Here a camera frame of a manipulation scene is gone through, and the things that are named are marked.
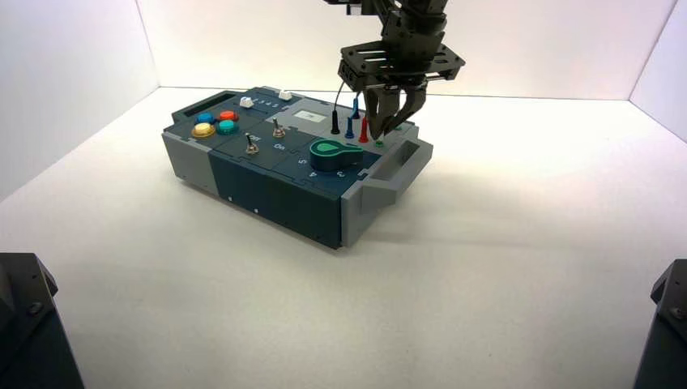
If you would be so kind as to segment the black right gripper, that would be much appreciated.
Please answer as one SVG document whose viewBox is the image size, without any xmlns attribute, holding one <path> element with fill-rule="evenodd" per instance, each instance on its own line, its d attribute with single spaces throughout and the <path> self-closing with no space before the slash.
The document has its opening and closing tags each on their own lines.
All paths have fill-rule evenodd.
<svg viewBox="0 0 687 389">
<path fill-rule="evenodd" d="M 381 39 L 340 50 L 338 75 L 354 92 L 365 90 L 366 117 L 374 140 L 420 111 L 426 102 L 424 81 L 455 79 L 465 66 L 465 60 L 443 43 L 444 36 L 443 31 L 386 27 Z M 404 85 L 406 100 L 400 109 L 399 89 L 381 88 L 390 85 Z"/>
</svg>

